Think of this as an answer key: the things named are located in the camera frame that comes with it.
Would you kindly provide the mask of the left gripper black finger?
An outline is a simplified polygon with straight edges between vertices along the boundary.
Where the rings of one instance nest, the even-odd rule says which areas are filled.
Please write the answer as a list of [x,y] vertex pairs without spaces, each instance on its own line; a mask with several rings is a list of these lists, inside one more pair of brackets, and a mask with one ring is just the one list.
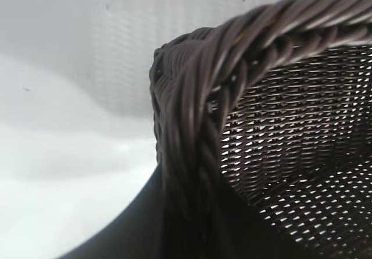
[[157,166],[120,215],[61,258],[159,258],[162,220],[162,169]]

